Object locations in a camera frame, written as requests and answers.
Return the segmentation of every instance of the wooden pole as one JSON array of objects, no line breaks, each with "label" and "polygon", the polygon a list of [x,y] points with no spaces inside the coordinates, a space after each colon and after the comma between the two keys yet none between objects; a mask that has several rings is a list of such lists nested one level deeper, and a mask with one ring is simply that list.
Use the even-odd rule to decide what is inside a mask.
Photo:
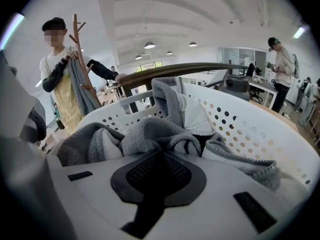
[{"label": "wooden pole", "polygon": [[79,28],[78,28],[78,24],[80,24],[80,22],[77,22],[77,14],[74,14],[73,15],[73,34],[74,34],[74,36],[72,36],[70,34],[69,37],[75,42],[76,51],[78,52],[78,60],[79,60],[81,69],[84,73],[84,77],[85,77],[85,82],[81,83],[80,86],[86,90],[89,90],[93,94],[93,97],[98,101],[98,104],[101,106],[100,101],[98,99],[98,96],[96,94],[96,91],[93,88],[91,81],[90,81],[90,78],[88,76],[89,71],[93,67],[93,64],[90,65],[89,71],[87,71],[84,57],[82,56],[82,52],[81,52],[80,42],[79,42],[79,35],[78,35],[79,31],[86,23],[85,22],[82,23],[82,25]]}]

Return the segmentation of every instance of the desk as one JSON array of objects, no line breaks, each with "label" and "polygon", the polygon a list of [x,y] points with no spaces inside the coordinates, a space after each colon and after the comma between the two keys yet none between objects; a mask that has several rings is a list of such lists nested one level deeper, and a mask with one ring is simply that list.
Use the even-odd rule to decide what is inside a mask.
[{"label": "desk", "polygon": [[269,99],[270,94],[273,94],[273,97],[272,97],[272,100],[271,100],[271,103],[269,106],[269,109],[272,109],[272,106],[274,105],[275,100],[276,100],[276,96],[278,94],[278,91],[276,90],[274,85],[271,82],[267,82],[267,81],[263,81],[263,83],[255,82],[255,81],[253,81],[251,76],[248,76],[247,79],[248,79],[249,85],[267,92],[267,95],[266,95],[266,97],[264,99],[264,103],[263,103],[264,107],[267,105],[267,101]]}]

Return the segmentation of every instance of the black cap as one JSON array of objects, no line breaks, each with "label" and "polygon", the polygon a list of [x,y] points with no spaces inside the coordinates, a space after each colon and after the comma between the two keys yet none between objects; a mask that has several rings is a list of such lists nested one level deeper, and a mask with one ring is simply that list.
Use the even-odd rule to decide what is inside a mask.
[{"label": "black cap", "polygon": [[42,31],[51,30],[53,26],[61,28],[62,30],[66,29],[65,21],[62,18],[54,17],[43,24]]},{"label": "black cap", "polygon": [[268,45],[272,48],[276,43],[280,43],[280,41],[275,37],[270,37],[268,39]]}]

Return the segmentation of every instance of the yellow apron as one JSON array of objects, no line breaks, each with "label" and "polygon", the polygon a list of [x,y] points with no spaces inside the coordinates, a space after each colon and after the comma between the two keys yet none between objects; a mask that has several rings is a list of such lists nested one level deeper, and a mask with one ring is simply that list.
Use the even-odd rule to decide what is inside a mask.
[{"label": "yellow apron", "polygon": [[73,134],[77,125],[84,118],[72,87],[70,73],[64,75],[56,87],[53,89],[55,102],[58,106],[61,122],[63,123],[67,133]]}]

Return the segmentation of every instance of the white laundry basket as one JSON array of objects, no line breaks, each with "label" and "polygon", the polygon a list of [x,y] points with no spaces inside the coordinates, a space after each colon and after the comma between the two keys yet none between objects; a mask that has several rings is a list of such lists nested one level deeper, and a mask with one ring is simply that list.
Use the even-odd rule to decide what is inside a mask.
[{"label": "white laundry basket", "polygon": [[[235,96],[195,84],[184,87],[186,95],[205,108],[216,131],[235,155],[276,160],[281,171],[299,180],[311,194],[319,180],[320,158],[298,132],[271,113]],[[123,106],[147,97],[152,97],[151,90],[101,107],[88,114],[77,129],[99,122],[125,135],[142,118],[163,118],[157,104],[125,114]]]}]

